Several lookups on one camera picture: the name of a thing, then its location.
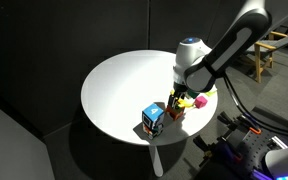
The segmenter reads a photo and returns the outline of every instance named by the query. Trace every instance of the gray wall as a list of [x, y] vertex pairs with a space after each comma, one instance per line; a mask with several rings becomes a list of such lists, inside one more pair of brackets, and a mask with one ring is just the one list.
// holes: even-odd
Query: gray wall
[[0, 110], [0, 180], [54, 180], [46, 145]]
[[[288, 11], [288, 0], [283, 2], [287, 8], [281, 11]], [[273, 0], [268, 3], [274, 10]], [[42, 134], [49, 134], [79, 113], [82, 83], [97, 64], [137, 49], [175, 52], [188, 36], [213, 47], [242, 4], [0, 0], [0, 96]]]

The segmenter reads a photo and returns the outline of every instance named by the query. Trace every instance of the black wall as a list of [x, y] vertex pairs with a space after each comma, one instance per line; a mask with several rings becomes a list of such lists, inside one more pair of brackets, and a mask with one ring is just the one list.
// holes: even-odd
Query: black wall
[[46, 135], [80, 110], [87, 74], [138, 49], [213, 47], [240, 0], [0, 0], [0, 96]]

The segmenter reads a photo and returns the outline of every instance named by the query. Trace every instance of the black robot arm segment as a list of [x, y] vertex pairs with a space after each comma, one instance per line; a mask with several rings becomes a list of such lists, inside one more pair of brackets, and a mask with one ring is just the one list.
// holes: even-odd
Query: black robot arm segment
[[185, 85], [192, 91], [209, 91], [231, 62], [263, 37], [271, 26], [271, 16], [264, 9], [263, 1], [249, 2], [213, 50], [199, 64], [185, 70]]

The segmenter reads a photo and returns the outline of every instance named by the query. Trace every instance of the table leg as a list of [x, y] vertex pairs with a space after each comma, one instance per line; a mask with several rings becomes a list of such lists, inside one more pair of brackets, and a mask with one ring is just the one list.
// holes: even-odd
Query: table leg
[[157, 147], [148, 146], [148, 148], [150, 150], [150, 155], [151, 155], [155, 175], [157, 177], [161, 177], [163, 176], [163, 167], [162, 167], [160, 156], [157, 151]]

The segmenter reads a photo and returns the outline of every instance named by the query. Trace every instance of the black cable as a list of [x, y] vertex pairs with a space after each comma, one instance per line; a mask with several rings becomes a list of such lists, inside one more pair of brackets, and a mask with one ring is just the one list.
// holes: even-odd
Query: black cable
[[[243, 103], [241, 102], [240, 98], [238, 97], [238, 95], [237, 95], [237, 93], [236, 93], [236, 91], [235, 91], [235, 88], [233, 87], [233, 85], [232, 85], [231, 81], [229, 80], [229, 78], [228, 78], [228, 76], [227, 76], [226, 73], [224, 73], [224, 76], [223, 76], [223, 77], [224, 77], [225, 84], [226, 84], [227, 88], [229, 89], [229, 91], [230, 91], [230, 89], [232, 89], [232, 91], [233, 91], [233, 93], [234, 93], [234, 96], [235, 96], [235, 97], [232, 97], [232, 98], [233, 98], [233, 100], [235, 101], [235, 104], [237, 105], [238, 109], [241, 111], [242, 114], [246, 115], [246, 116], [249, 117], [251, 120], [254, 120], [254, 121], [256, 121], [256, 122], [261, 123], [261, 124], [262, 124], [261, 126], [262, 126], [263, 128], [264, 128], [263, 125], [265, 125], [265, 126], [268, 126], [268, 127], [270, 127], [270, 128], [273, 128], [273, 129], [275, 129], [275, 130], [272, 130], [272, 129], [269, 129], [269, 128], [264, 128], [264, 129], [268, 129], [268, 130], [270, 130], [270, 131], [272, 131], [272, 132], [275, 132], [275, 133], [277, 133], [276, 130], [282, 131], [282, 132], [284, 132], [284, 133], [288, 133], [288, 130], [281, 129], [281, 128], [272, 126], [272, 125], [270, 125], [270, 124], [267, 124], [267, 123], [259, 120], [258, 118], [256, 118], [254, 115], [252, 115], [252, 113], [250, 113], [250, 112], [245, 108], [245, 106], [243, 105]], [[244, 109], [244, 111], [245, 111], [247, 114], [239, 107], [239, 104], [237, 104], [237, 102], [239, 102], [239, 104], [242, 106], [242, 108]]]

